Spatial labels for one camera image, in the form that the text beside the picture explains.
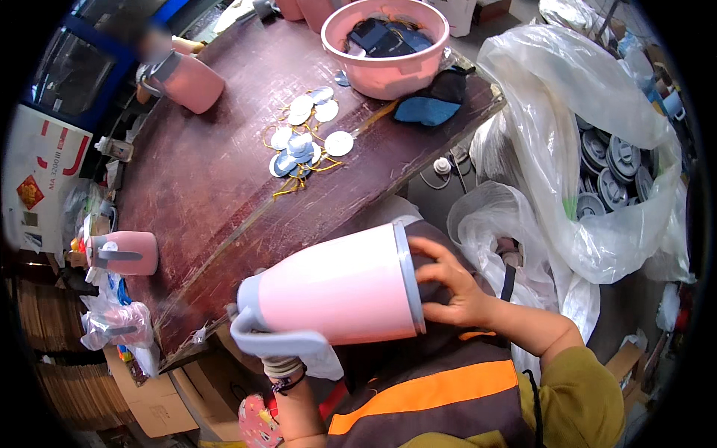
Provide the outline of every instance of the concrete floor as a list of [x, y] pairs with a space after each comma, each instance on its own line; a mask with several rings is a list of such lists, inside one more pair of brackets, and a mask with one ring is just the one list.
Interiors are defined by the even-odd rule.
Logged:
[[[609, 0], [591, 0], [597, 11], [603, 7], [603, 2]], [[537, 16], [538, 0], [513, 0], [510, 14], [492, 20], [480, 26], [473, 26], [471, 33], [465, 37], [451, 38], [451, 45], [468, 59], [475, 60], [478, 50], [483, 42], [491, 37], [503, 33], [507, 29], [529, 22]], [[641, 19], [636, 11], [618, 7], [616, 17], [624, 20], [630, 29], [649, 34], [649, 26]], [[475, 188], [475, 171], [469, 169], [469, 163], [462, 165], [462, 172], [467, 189]], [[438, 178], [432, 167], [423, 171], [424, 177], [433, 185], [440, 186], [443, 180]], [[420, 176], [409, 182], [408, 200], [419, 207], [421, 215], [431, 224], [446, 232], [446, 217], [453, 203], [463, 195], [460, 182], [453, 177], [448, 185], [441, 190], [434, 190], [427, 186]], [[660, 337], [660, 330], [655, 325], [657, 307], [662, 299], [664, 282], [648, 280], [640, 272], [628, 275], [613, 285], [600, 287], [601, 303], [600, 318], [588, 342], [597, 358], [606, 363], [618, 350], [622, 339], [635, 333], [638, 328], [647, 335], [648, 350], [652, 349]]]

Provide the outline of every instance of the pile of gray lids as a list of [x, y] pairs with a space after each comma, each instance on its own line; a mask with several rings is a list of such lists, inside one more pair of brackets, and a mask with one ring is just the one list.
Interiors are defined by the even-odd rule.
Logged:
[[657, 176], [657, 151], [639, 149], [575, 118], [581, 141], [577, 219], [647, 201]]

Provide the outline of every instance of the mustard yellow sleeve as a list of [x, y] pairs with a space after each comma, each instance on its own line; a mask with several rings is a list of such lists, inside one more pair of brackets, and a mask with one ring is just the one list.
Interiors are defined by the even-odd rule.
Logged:
[[[533, 389], [518, 373], [523, 418], [536, 427]], [[559, 353], [541, 376], [543, 444], [557, 447], [613, 447], [625, 429], [622, 392], [614, 376], [589, 348]]]

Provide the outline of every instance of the blue frame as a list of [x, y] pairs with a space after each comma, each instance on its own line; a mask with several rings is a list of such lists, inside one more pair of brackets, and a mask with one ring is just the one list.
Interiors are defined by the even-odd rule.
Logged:
[[[188, 2], [189, 0], [167, 0], [151, 17], [151, 19], [155, 22], [166, 23]], [[43, 105], [36, 104], [32, 98], [30, 85], [28, 85], [24, 90], [24, 94], [22, 95], [20, 102], [35, 110], [39, 110], [42, 113], [77, 126], [80, 129], [94, 133], [97, 129], [98, 123], [104, 116], [107, 107], [115, 96], [117, 88], [127, 75], [128, 70], [136, 61], [134, 52], [130, 47], [116, 42], [114, 39], [96, 30], [85, 20], [69, 13], [62, 18], [57, 27], [66, 27], [67, 30], [72, 32], [75, 36], [90, 43], [91, 45], [94, 45], [101, 52], [110, 55], [115, 60], [115, 66], [112, 67], [112, 70], [105, 79], [97, 97], [95, 98], [95, 101], [92, 103], [92, 107], [79, 115], [66, 115], [55, 112]]]

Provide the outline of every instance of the hand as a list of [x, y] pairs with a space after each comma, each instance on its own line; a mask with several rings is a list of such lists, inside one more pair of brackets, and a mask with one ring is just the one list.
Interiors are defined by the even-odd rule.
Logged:
[[478, 287], [473, 276], [463, 268], [450, 250], [421, 237], [408, 238], [408, 244], [411, 253], [424, 254], [436, 260], [434, 264], [426, 264], [416, 270], [416, 281], [440, 282], [453, 293], [448, 306], [435, 302], [424, 303], [424, 317], [459, 327], [487, 326], [490, 321], [490, 305], [497, 299], [485, 294]]

